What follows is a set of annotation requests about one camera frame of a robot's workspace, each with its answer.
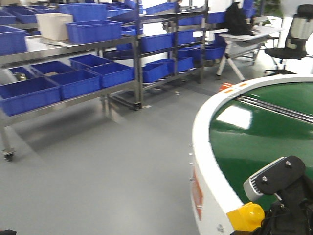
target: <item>blue storage box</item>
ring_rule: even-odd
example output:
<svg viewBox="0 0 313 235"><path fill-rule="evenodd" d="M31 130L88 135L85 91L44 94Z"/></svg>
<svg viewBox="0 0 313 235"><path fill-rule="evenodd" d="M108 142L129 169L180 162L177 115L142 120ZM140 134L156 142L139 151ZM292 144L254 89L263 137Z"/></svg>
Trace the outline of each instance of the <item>blue storage box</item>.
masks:
<svg viewBox="0 0 313 235"><path fill-rule="evenodd" d="M134 68L119 63L110 63L88 68L89 71L100 75L102 88L115 86L134 79Z"/></svg>
<svg viewBox="0 0 313 235"><path fill-rule="evenodd" d="M74 58L70 58L70 64L74 69L84 70L89 67L94 67L98 65L104 65L107 63L112 63L113 61L101 58L95 55L82 55Z"/></svg>
<svg viewBox="0 0 313 235"><path fill-rule="evenodd" d="M131 1L131 0L125 0L125 5L127 5L129 8L131 9L136 9L136 3ZM142 4L139 4L139 13L142 14L143 13L143 7Z"/></svg>
<svg viewBox="0 0 313 235"><path fill-rule="evenodd" d="M8 12L8 13L10 13L10 14L13 14L13 10L15 10L15 9L17 9L17 10L19 10L19 9L28 9L27 7L25 7L25 6L4 6L4 7L2 7L2 10L3 11L6 11L6 12Z"/></svg>
<svg viewBox="0 0 313 235"><path fill-rule="evenodd" d="M205 46L205 59L216 60L222 58L225 52L226 45L210 44ZM188 47L184 50L178 51L178 58L182 57L193 57L194 60L201 60L201 49L200 47Z"/></svg>
<svg viewBox="0 0 313 235"><path fill-rule="evenodd" d="M158 79L164 78L170 74L167 69L166 63L146 64L146 66L142 68L142 71L144 83L155 82Z"/></svg>
<svg viewBox="0 0 313 235"><path fill-rule="evenodd" d="M0 105L9 116L53 104L60 100L60 87L44 77L0 86Z"/></svg>
<svg viewBox="0 0 313 235"><path fill-rule="evenodd" d="M137 32L137 26L136 25L127 26L127 28L134 29ZM140 28L139 34L143 34L143 28Z"/></svg>
<svg viewBox="0 0 313 235"><path fill-rule="evenodd" d="M166 2L166 3L160 4L160 5L146 8L146 13L148 15L153 15L156 13L160 13L162 11L174 10L174 9L175 9L175 3L174 2Z"/></svg>
<svg viewBox="0 0 313 235"><path fill-rule="evenodd" d="M187 58L187 57L193 57L192 50L199 48L199 46L192 46L192 47L186 47L182 48L177 51L177 57L178 58Z"/></svg>
<svg viewBox="0 0 313 235"><path fill-rule="evenodd" d="M186 30L178 32L178 45L191 43L194 41L194 31L193 30Z"/></svg>
<svg viewBox="0 0 313 235"><path fill-rule="evenodd" d="M225 52L225 45L210 44L205 47L205 59L216 60L222 58ZM197 48L192 51L194 60L201 59L201 50Z"/></svg>
<svg viewBox="0 0 313 235"><path fill-rule="evenodd" d="M16 68L11 68L9 69L11 71L11 73L15 74L17 72L23 73L25 74L27 79L32 79L37 77L36 75L34 75L32 72L28 71L26 68L24 67L16 67Z"/></svg>
<svg viewBox="0 0 313 235"><path fill-rule="evenodd" d="M107 9L107 18L118 16L118 10L116 9Z"/></svg>
<svg viewBox="0 0 313 235"><path fill-rule="evenodd" d="M167 70L169 74L173 74L175 72L175 62L174 59L161 59L157 61L150 62L148 64L160 64L165 63L167 66ZM177 60L177 72L183 72L189 69L194 68L193 58L179 58Z"/></svg>
<svg viewBox="0 0 313 235"><path fill-rule="evenodd" d="M254 0L244 0L242 9L252 9L254 7Z"/></svg>
<svg viewBox="0 0 313 235"><path fill-rule="evenodd" d="M184 25L200 25L202 24L203 15L183 18L178 20L178 26Z"/></svg>
<svg viewBox="0 0 313 235"><path fill-rule="evenodd" d="M16 16L16 18L22 23L36 23L36 14L35 10L28 10L28 9L18 9L15 8L12 11L12 14Z"/></svg>
<svg viewBox="0 0 313 235"><path fill-rule="evenodd" d="M130 27L122 27L122 34L136 36L137 31ZM119 44L116 46L116 49L117 50L131 50L132 44L131 43Z"/></svg>
<svg viewBox="0 0 313 235"><path fill-rule="evenodd" d="M49 79L60 85L62 99L70 99L100 89L99 75L86 70L58 74Z"/></svg>
<svg viewBox="0 0 313 235"><path fill-rule="evenodd" d="M26 35L27 32L24 30L0 26L0 55L26 52Z"/></svg>
<svg viewBox="0 0 313 235"><path fill-rule="evenodd" d="M80 21L66 23L66 26L72 43L93 43L122 37L122 23L117 21Z"/></svg>
<svg viewBox="0 0 313 235"><path fill-rule="evenodd" d="M225 11L209 13L207 16L207 22L210 24L223 23L225 22L225 14Z"/></svg>
<svg viewBox="0 0 313 235"><path fill-rule="evenodd" d="M73 21L105 20L106 5L96 3L60 4L61 13L73 15Z"/></svg>
<svg viewBox="0 0 313 235"><path fill-rule="evenodd" d="M55 72L61 74L66 72L72 72L75 69L66 64L63 64L60 61L50 61L46 63L31 65L30 70L37 76L47 76L48 73Z"/></svg>
<svg viewBox="0 0 313 235"><path fill-rule="evenodd" d="M132 11L132 9L130 9L128 6L126 6L122 2L114 2L113 4L110 4L109 6L111 7L111 9L118 10L119 15Z"/></svg>
<svg viewBox="0 0 313 235"><path fill-rule="evenodd" d="M0 24L15 24L15 16L0 10Z"/></svg>
<svg viewBox="0 0 313 235"><path fill-rule="evenodd" d="M256 9L242 9L243 13L246 15L247 18L251 18L252 16L255 15Z"/></svg>
<svg viewBox="0 0 313 235"><path fill-rule="evenodd" d="M173 34L161 34L141 38L141 50L152 52L173 47Z"/></svg>

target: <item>metal rail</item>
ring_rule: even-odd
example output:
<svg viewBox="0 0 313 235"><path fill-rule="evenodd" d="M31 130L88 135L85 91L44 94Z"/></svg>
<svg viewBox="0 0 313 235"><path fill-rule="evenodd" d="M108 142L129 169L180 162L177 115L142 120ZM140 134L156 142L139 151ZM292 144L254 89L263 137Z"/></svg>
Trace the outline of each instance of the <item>metal rail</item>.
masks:
<svg viewBox="0 0 313 235"><path fill-rule="evenodd" d="M248 105L252 105L261 109L265 109L268 111L272 111L290 118L294 118L300 121L304 121L310 124L313 124L313 116L312 115L308 115L308 114L304 114L295 110L291 110L291 109L287 109L278 105L274 105L271 103L267 103L264 101L260 101L257 99L254 99L252 97L248 97L248 96L240 96L238 98L236 98L237 101L240 101L242 103L248 104Z"/></svg>

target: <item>orange label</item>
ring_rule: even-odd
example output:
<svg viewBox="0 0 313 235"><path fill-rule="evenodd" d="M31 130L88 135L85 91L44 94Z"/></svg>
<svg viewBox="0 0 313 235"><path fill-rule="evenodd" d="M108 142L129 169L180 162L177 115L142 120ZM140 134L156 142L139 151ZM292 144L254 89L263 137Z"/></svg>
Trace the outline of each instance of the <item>orange label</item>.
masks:
<svg viewBox="0 0 313 235"><path fill-rule="evenodd" d="M199 220L201 220L202 205L203 205L203 193L202 193L202 190L201 190L199 182L198 182L195 168L194 168L194 172L193 172L193 178L194 178L194 181L192 182L192 189L191 190L192 190L192 195L193 195L194 202L196 205L197 213L199 216Z"/></svg>

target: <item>metal shelf frame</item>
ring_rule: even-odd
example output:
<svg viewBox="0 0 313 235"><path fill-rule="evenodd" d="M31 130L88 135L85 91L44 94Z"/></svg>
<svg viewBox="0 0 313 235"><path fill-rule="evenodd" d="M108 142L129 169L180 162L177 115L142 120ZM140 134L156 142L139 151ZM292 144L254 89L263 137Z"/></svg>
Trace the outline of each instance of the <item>metal shelf frame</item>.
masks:
<svg viewBox="0 0 313 235"><path fill-rule="evenodd" d="M192 17L192 16L199 16L199 15L203 15L202 18L202 23L201 25L193 25L193 28L196 28L199 31L202 31L203 35L202 35L202 40L198 41L198 42L194 42L194 43L190 43L190 44L185 44L185 45L178 45L178 34L175 33L175 40L174 40L174 46L172 48L167 48L164 50L159 50L159 51L154 51L154 52L149 52L149 53L142 53L140 51L141 48L141 41L140 41L140 35L138 34L139 30L137 31L137 46L138 46L138 54L136 55L137 58L136 60L138 61L138 67L137 67L137 72L138 72L138 81L139 81L139 97L140 97L140 101L141 103L144 103L144 91L151 89L153 87L157 87L157 86L161 86L165 83L177 80L177 79L181 79L185 76L191 75L191 74L195 74L195 73L199 73L200 74L200 78L198 80L199 83L202 82L203 79L203 74L204 74L204 59L205 59L205 36L206 36L206 21L207 21L207 15L208 15L208 2L209 0L204 0L204 6L198 9L195 9L194 11L190 11L190 12L180 12L179 11L179 6L178 4L176 4L176 8L174 10L174 13L166 13L166 14L162 14L162 15L140 15L140 11L139 11L139 1L136 0L136 14L138 15L138 20L135 22L136 28L139 29L140 26L142 24L148 24L148 23L155 23L155 22L163 22L163 21L171 21L173 24L173 31L174 32L178 32L179 31L179 26L178 26L178 19L182 19L182 18L188 18L188 17ZM190 46L194 46L194 45L201 45L201 65L199 68L194 68L193 70L189 70L189 71L185 71L182 73L178 73L178 65L177 65L177 53L178 50L181 48L185 48L185 47L190 47ZM149 85L145 85L143 83L143 71L142 71L142 64L141 64L141 59L147 56L151 56L151 55L156 55L156 54L161 54L161 53L165 53L165 52L171 52L172 54L172 58L174 59L175 62L175 72L174 75L170 75L160 81L156 81L153 84L149 84Z"/></svg>
<svg viewBox="0 0 313 235"><path fill-rule="evenodd" d="M133 54L137 54L137 47L136 47L136 37L135 36L123 36L121 39L116 40L109 40L103 42L96 42L96 43L88 43L88 44L71 44L68 41L61 41L55 42L52 40L44 39L41 36L29 36L26 37L27 43L36 43L36 45L40 44L43 49L40 50L30 50L25 53L18 53L18 54L11 54L0 56L0 66L3 67L9 63L33 60L33 59L41 59L56 55L68 55L75 52L84 52L89 50L98 50L105 53L105 48L110 48L116 46L118 44L124 43L132 43L133 45ZM138 62L136 56L134 56L134 67L138 67ZM124 105L131 106L134 110L139 110L141 108L141 102L139 99L139 82L138 82L138 73L137 69L135 69L135 79L126 83L122 83L116 86L104 88L89 94L81 95L72 99L67 99L60 101L58 103L54 103L51 105L47 105L35 110L31 110L22 114L14 115L8 117L4 112L0 112L0 135L2 137L2 142L4 145L4 158L7 161L11 161L14 148L11 146L9 142L8 135L5 131L7 126L10 126L14 123L22 122L25 120L29 120L32 118L36 118L42 115L49 114L51 112L61 110L88 100L92 100L95 98L100 98L102 104L105 105L105 97L109 98L110 94L118 93L118 91L134 91L134 102L129 102L127 100L123 100L120 98L120 102Z"/></svg>

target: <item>stainless steel shelf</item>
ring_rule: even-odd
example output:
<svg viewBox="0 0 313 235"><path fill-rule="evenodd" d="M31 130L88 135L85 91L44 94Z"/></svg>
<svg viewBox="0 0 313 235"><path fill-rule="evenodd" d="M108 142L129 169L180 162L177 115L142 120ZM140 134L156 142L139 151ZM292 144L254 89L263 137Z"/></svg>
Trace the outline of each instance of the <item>stainless steel shelf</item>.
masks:
<svg viewBox="0 0 313 235"><path fill-rule="evenodd" d="M183 19L192 16L198 16L201 14L205 14L205 11L195 10L191 12L179 12L179 13L168 13L162 15L140 15L139 20L141 24L148 24L148 23L156 23L156 22L163 22L163 21L173 21L175 18Z"/></svg>
<svg viewBox="0 0 313 235"><path fill-rule="evenodd" d="M11 117L5 116L2 119L2 124L4 126L10 126L14 123L18 123L21 121L26 121L26 120L29 120L32 118L36 118L36 117L39 117L41 115L45 115L45 114L48 114L48 113L51 113L51 112L54 112L54 111L57 111L60 109L64 109L64 108L73 106L75 104L79 104L79 103L82 103L82 102L85 102L88 100L92 100L92 99L95 99L95 98L98 98L101 96L105 96L105 95L113 93L113 92L117 92L117 91L124 90L127 88L133 88L136 84L137 84L137 81L130 81L130 82L122 83L122 84L119 84L119 85L116 85L113 87L108 87L108 88L105 88L105 89L102 89L102 90L99 90L96 92L92 92L89 94L78 96L78 97L75 97L72 99L63 100L61 102L54 103L54 104L51 104L48 106L44 106L44 107L41 107L38 109L34 109L34 110L31 110L31 111L26 112L26 113L14 115Z"/></svg>
<svg viewBox="0 0 313 235"><path fill-rule="evenodd" d="M171 81L174 81L174 80L177 80L177 79L180 79L180 78L183 78L185 76L188 76L188 75L192 75L192 74L195 74L197 72L199 72L200 68L193 68L191 70L188 70L186 72L182 72L182 73L179 73L177 75L174 75L174 76L168 76L160 81L157 81L155 83L152 83L152 84L149 84L149 85L145 85L143 86L143 90L148 90L148 89L151 89L151 88L154 88L154 87L158 87L158 86L161 86L165 83L168 83L168 82L171 82Z"/></svg>
<svg viewBox="0 0 313 235"><path fill-rule="evenodd" d="M165 53L165 52L169 52L169 51L173 51L175 49L179 50L179 49L183 49L186 47L192 47L192 46L199 45L199 44L202 44L202 42L187 43L187 44L183 44L183 45L177 46L177 47L171 47L171 48L167 48L167 49L163 49L163 50L147 52L147 53L141 54L141 58L144 58L147 56L152 56L152 55L157 55L157 54L161 54L161 53Z"/></svg>
<svg viewBox="0 0 313 235"><path fill-rule="evenodd" d="M121 39L103 42L72 44L69 41L57 42L45 39L41 36L28 36L26 37L28 52L0 56L0 65L55 55L70 54L96 48L101 49L106 47L113 47L118 44L131 43L133 41L135 41L134 36L125 36Z"/></svg>

